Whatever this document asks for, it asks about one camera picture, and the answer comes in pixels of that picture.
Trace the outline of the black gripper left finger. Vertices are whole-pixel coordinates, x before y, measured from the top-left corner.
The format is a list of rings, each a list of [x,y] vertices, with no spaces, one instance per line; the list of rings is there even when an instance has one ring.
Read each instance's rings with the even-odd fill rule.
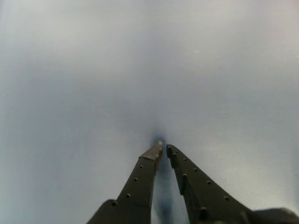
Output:
[[[143,153],[117,199],[105,201],[89,224],[149,224],[156,172],[163,154],[163,143]]]

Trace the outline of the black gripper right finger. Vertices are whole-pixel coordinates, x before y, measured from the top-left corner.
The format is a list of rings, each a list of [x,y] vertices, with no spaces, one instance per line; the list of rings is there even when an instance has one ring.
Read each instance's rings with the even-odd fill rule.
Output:
[[[216,184],[182,151],[166,146],[191,224],[251,224],[250,209]]]

